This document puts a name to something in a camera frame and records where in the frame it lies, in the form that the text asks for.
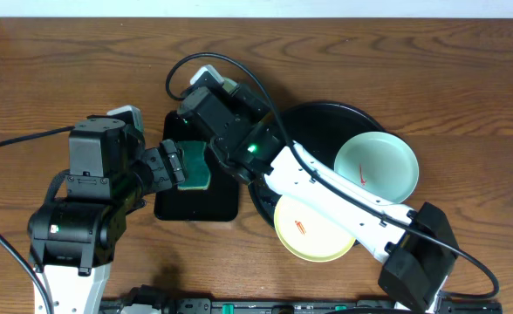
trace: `wood grain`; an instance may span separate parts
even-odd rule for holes
[[[168,70],[197,51],[243,61],[283,108],[335,99],[403,136],[421,164],[407,203],[445,210],[461,247],[500,279],[498,300],[513,313],[513,20],[1,18],[0,140],[133,104],[152,146],[177,107],[164,89]],[[201,64],[181,69],[173,88]],[[62,134],[0,149],[0,232],[21,252],[29,216],[67,165]],[[144,283],[174,296],[383,296],[380,265],[363,248],[330,263],[299,260],[245,189],[233,222],[161,222],[147,209],[127,224],[108,297]],[[489,282],[461,260],[446,289],[484,292]],[[23,311],[32,311],[31,282],[0,247],[0,312]]]

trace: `wire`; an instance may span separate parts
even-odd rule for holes
[[[10,140],[3,140],[3,141],[0,141],[0,147],[4,147],[4,146],[10,145],[10,144],[19,143],[19,142],[22,142],[22,141],[25,141],[25,140],[34,140],[34,139],[39,139],[39,138],[42,138],[42,137],[48,136],[48,135],[53,135],[53,134],[57,134],[57,133],[71,131],[73,128],[74,128],[74,126],[66,126],[66,127],[61,127],[61,128],[58,128],[58,129],[47,131],[47,132],[34,133],[34,134],[25,135],[25,136],[17,137],[17,138],[10,139]]]
[[[320,184],[322,184],[323,186],[328,188],[331,192],[333,192],[335,195],[341,197],[343,200],[350,202],[352,205],[355,205],[356,207],[358,207],[360,209],[363,209],[368,214],[381,219],[383,222],[387,222],[387,223],[390,223],[398,228],[404,229],[407,232],[409,232],[410,234],[413,234],[415,236],[418,236],[419,238],[422,238],[424,240],[427,240],[427,241],[430,241],[437,245],[440,245],[443,248],[448,249],[448,250],[452,251],[453,253],[457,254],[458,256],[462,256],[463,258],[468,260],[470,263],[473,263],[478,269],[480,269],[489,278],[489,280],[493,284],[493,290],[489,293],[474,295],[474,294],[464,294],[464,293],[457,293],[457,292],[441,291],[442,296],[444,296],[444,297],[459,297],[459,298],[472,299],[472,300],[483,300],[483,299],[492,298],[499,292],[499,281],[497,280],[497,278],[493,274],[493,272],[491,272],[491,270],[489,270],[489,268],[487,268],[487,266],[485,266],[483,263],[481,263],[480,261],[475,259],[470,254],[466,253],[465,251],[463,251],[459,248],[455,248],[454,246],[452,246],[446,242],[435,239],[426,233],[423,233],[419,230],[413,229],[413,228],[407,226],[406,224],[393,219],[392,217],[390,217],[388,215],[381,214],[381,213],[377,212],[376,210],[369,208],[366,204],[364,204],[360,201],[354,200],[352,197],[346,195],[345,193],[343,193],[342,191],[338,190],[333,185],[331,185],[329,182],[327,182],[323,178],[321,178],[316,170],[313,170],[309,166],[307,166],[307,164],[303,161],[303,159],[301,159],[301,156],[299,156],[299,153],[296,151],[294,144],[293,144],[293,140],[291,140],[291,137],[288,134],[288,132],[284,126],[284,123],[281,118],[281,114],[280,114],[279,110],[277,109],[276,104],[272,100],[272,97],[268,94],[268,92],[264,88],[263,84],[260,82],[260,80],[258,80],[258,78],[255,76],[255,74],[253,74],[247,67],[245,67],[241,63],[235,61],[234,59],[232,59],[230,57],[224,56],[219,53],[214,53],[214,52],[199,52],[199,53],[192,54],[190,56],[186,56],[185,58],[183,58],[179,62],[177,62],[177,64],[174,65],[173,68],[171,68],[171,71],[169,72],[168,77],[166,78],[166,92],[168,93],[168,95],[171,99],[184,100],[183,97],[177,97],[177,96],[173,95],[173,93],[171,92],[170,86],[169,86],[169,84],[171,82],[171,78],[173,77],[173,75],[177,71],[177,69],[179,69],[179,67],[181,67],[182,65],[184,65],[185,63],[187,63],[188,61],[190,61],[192,59],[204,58],[204,57],[218,58],[223,61],[227,61],[227,62],[231,63],[232,65],[235,65],[236,67],[238,67],[243,72],[245,72],[245,74],[247,74],[255,82],[255,84],[261,90],[265,100],[268,102],[272,113],[274,114],[275,121],[277,123],[280,133],[282,134],[282,137],[284,138],[285,145],[290,149],[291,153],[293,154],[293,157],[296,159],[296,161],[301,166],[301,168],[304,169],[305,172],[311,176],[311,178],[313,178],[314,180],[316,180],[317,182],[319,182]]]
[[[65,178],[68,174],[71,173],[70,169],[63,170],[53,177],[49,187],[47,188],[47,193],[45,194],[44,203],[49,203],[55,201],[55,196],[57,196],[58,190],[63,185]]]
[[[62,132],[66,132],[66,131],[71,131],[73,128],[74,128],[74,126],[61,127],[61,128],[55,129],[55,130],[47,131],[47,132],[34,133],[34,134],[25,135],[25,136],[17,137],[17,138],[10,139],[10,140],[3,140],[3,141],[0,141],[0,147],[19,143],[19,142],[22,142],[25,140],[34,140],[34,139],[42,138],[44,136],[49,136],[49,135],[62,133]],[[24,269],[26,274],[28,274],[28,276],[30,276],[31,281],[36,285],[36,287],[38,288],[39,294],[41,295],[41,298],[44,300],[46,313],[52,314],[53,308],[52,308],[51,300],[49,298],[49,295],[47,294],[47,290],[39,281],[39,278],[36,275],[36,272],[25,261],[25,259],[20,255],[20,253],[18,253],[18,251],[16,249],[14,249],[14,247],[12,245],[10,245],[10,243],[1,234],[0,234],[0,244],[4,249],[6,249],[12,255],[12,257],[14,257],[14,259],[16,259],[16,261],[20,264],[20,266],[22,266],[22,268]]]
[[[51,307],[51,301],[49,299],[49,295],[47,294],[47,291],[45,290],[45,287],[41,284],[39,281],[38,276],[36,275],[36,272],[31,268],[31,266],[24,260],[24,258],[14,249],[12,245],[0,234],[0,244],[1,246],[6,249],[12,257],[22,266],[26,274],[30,276],[31,281],[38,287],[39,294],[44,299],[45,309],[47,314],[52,314],[52,307]]]

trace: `yellow bowl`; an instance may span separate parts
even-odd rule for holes
[[[293,255],[311,262],[330,262],[344,255],[355,238],[300,201],[282,196],[274,212],[274,226]]]

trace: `green sponge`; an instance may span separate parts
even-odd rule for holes
[[[198,140],[187,140],[177,142],[182,151],[183,171],[185,181],[179,183],[177,188],[185,190],[205,190],[210,186],[210,169],[204,160],[206,142]]]

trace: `light green bowl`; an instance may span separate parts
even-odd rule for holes
[[[362,133],[349,139],[336,155],[334,171],[394,203],[406,200],[420,177],[412,148],[383,132]]]

